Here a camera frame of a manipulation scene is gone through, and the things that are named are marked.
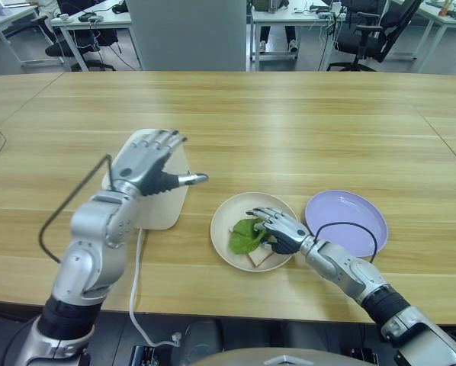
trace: shoe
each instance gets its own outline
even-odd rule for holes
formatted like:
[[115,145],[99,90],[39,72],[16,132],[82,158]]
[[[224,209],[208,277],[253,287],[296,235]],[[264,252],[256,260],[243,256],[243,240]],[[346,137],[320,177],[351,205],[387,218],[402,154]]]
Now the shoe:
[[265,42],[264,40],[262,40],[260,42],[260,47],[259,47],[259,51],[260,53],[265,53],[265,48],[267,47],[267,42]]
[[297,50],[298,50],[298,48],[297,48],[296,40],[291,40],[291,42],[289,42],[289,45],[287,46],[287,51],[297,52]]

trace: office floor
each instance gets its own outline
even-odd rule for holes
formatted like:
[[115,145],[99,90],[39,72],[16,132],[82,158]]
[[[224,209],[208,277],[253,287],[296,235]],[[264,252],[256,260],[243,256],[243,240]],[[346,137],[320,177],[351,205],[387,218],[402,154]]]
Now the office floor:
[[[431,37],[427,44],[422,48],[419,56],[423,57],[423,52],[431,43],[432,36],[437,28],[434,28]],[[411,25],[405,29],[400,39],[393,48],[393,51],[414,51],[419,39],[424,31],[424,27]],[[320,39],[320,28],[308,29],[307,27],[301,30],[301,48],[298,60],[287,59],[278,56],[265,56],[261,61],[262,71],[313,71],[318,69],[320,64],[324,41]],[[139,63],[136,59],[133,46],[126,30],[119,30],[118,38],[122,53],[116,45],[113,45],[114,50],[119,56],[134,69],[139,69]],[[11,39],[12,45],[18,55],[22,59],[39,59],[45,58],[44,49],[47,47],[45,40],[39,33],[29,31],[19,34]],[[223,35],[220,35],[220,42],[223,42]],[[247,26],[247,49],[249,45],[249,26]],[[286,48],[285,33],[283,27],[273,27],[268,42],[268,50],[285,50]],[[101,55],[105,63],[113,65],[119,70],[131,70],[131,68],[123,63],[112,50],[107,47],[101,48]],[[99,59],[97,54],[89,53],[85,56],[86,59]],[[341,62],[352,60],[351,55],[333,52],[331,62]],[[368,66],[375,68],[378,71],[384,72],[415,72],[419,65],[419,59],[412,61],[410,57],[388,56],[383,63],[377,63],[373,60],[368,61]],[[253,63],[248,60],[246,69],[253,70]],[[4,48],[0,41],[0,75],[17,74],[17,73],[32,73],[32,72],[57,72],[64,71],[66,68],[60,64],[56,65],[35,65],[22,69],[16,64],[8,51]],[[433,74],[449,74],[456,75],[456,29],[446,31],[442,41],[438,45],[435,55],[430,62],[427,73]]]

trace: bread slice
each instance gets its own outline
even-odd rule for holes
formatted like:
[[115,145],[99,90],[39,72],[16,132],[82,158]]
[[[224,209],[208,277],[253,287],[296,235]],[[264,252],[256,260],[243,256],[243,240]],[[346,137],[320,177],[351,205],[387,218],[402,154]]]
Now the bread slice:
[[256,250],[251,251],[247,256],[252,262],[253,266],[257,268],[260,266],[268,257],[273,255],[274,252],[270,249],[266,249],[263,246],[259,246]]

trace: cable connector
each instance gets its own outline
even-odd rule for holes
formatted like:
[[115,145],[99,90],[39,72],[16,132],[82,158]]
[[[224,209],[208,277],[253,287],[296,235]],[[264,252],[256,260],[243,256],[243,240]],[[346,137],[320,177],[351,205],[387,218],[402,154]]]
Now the cable connector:
[[176,332],[176,333],[172,334],[171,338],[172,338],[172,341],[174,341],[176,347],[181,346],[182,334],[180,332]]

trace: white desk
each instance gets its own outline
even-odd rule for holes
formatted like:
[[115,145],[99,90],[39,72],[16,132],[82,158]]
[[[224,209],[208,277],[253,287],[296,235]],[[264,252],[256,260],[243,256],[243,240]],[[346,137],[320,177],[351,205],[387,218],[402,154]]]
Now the white desk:
[[[0,39],[2,42],[5,44],[5,46],[8,48],[9,52],[13,55],[13,57],[16,59],[16,61],[19,63],[20,66],[26,66],[27,64],[31,63],[44,63],[48,61],[56,61],[57,59],[28,59],[28,60],[22,60],[20,57],[16,54],[16,52],[13,50],[13,47],[11,47],[10,42],[6,39],[5,35],[2,33],[2,31],[11,25],[14,21],[24,18],[30,14],[36,14],[35,13],[35,8],[34,6],[26,6],[23,8],[8,8],[5,9],[5,15],[0,15]],[[52,44],[52,41],[48,39],[48,37],[44,34],[45,40]]]
[[[94,11],[97,12],[97,15],[100,15],[104,18],[103,21],[99,23],[94,23],[92,29],[128,29],[130,33],[131,42],[133,44],[133,48],[135,49],[136,55],[138,60],[140,61],[140,67],[144,68],[142,64],[142,57],[138,54],[139,48],[137,46],[135,32],[132,27],[130,13],[120,13],[115,14],[111,9],[111,6],[116,5],[120,0],[106,0],[100,4],[91,6],[90,8],[85,9],[85,12]],[[84,14],[84,12],[80,11],[77,14],[71,15],[68,21],[61,21],[59,18],[52,19],[52,25],[54,27],[59,27],[64,38],[67,41],[67,44],[70,47],[70,50],[74,54],[77,63],[81,66],[82,71],[89,71],[87,66],[85,65],[84,59],[81,57],[81,54],[77,50],[77,46],[75,45],[74,40],[72,39],[69,31],[78,31],[78,30],[88,30],[91,29],[91,25],[88,22],[79,21],[79,16]]]
[[[287,8],[280,8],[275,13],[271,14],[267,11],[256,11],[252,8],[252,22],[250,24],[250,59],[252,59],[253,47],[255,44],[255,70],[259,70],[260,67],[260,49],[259,43],[257,42],[257,35],[260,34],[262,27],[273,26],[273,25],[284,25],[284,26],[295,26],[295,27],[304,27],[304,26],[317,26],[323,27],[328,24],[326,19],[319,19],[316,13],[308,13],[305,11],[303,14],[295,14],[294,9],[305,9],[305,6],[309,9],[310,5],[315,6],[326,6],[322,0],[291,0]],[[297,48],[300,47],[300,34],[297,37]],[[329,57],[331,56],[331,49],[333,47],[332,42],[327,42],[325,50],[323,51],[323,61],[320,66],[321,70],[326,70],[329,63]],[[283,53],[274,53],[267,52],[266,55],[274,54],[283,54]]]
[[[402,4],[403,0],[393,0],[397,4]],[[428,39],[428,35],[430,30],[433,27],[433,24],[437,24],[440,28],[436,32],[432,44],[428,48],[428,51],[426,52],[425,57],[423,58],[423,61],[418,67],[418,73],[423,73],[425,70],[425,67],[427,67],[430,59],[433,57],[433,53],[436,50],[436,47],[440,43],[440,40],[443,37],[443,34],[448,28],[456,28],[456,19],[453,19],[452,17],[446,16],[446,17],[439,17],[438,13],[440,12],[440,9],[435,8],[431,5],[427,5],[425,2],[428,0],[424,0],[424,2],[419,6],[418,11],[416,12],[417,14],[423,16],[424,18],[428,19],[428,25],[426,26],[425,33],[423,33],[421,40],[418,44],[418,47],[416,48],[415,52],[413,53],[413,58],[415,59],[418,55],[418,52],[421,50],[423,45],[425,44],[426,40]],[[389,0],[387,1],[385,8],[388,8]]]

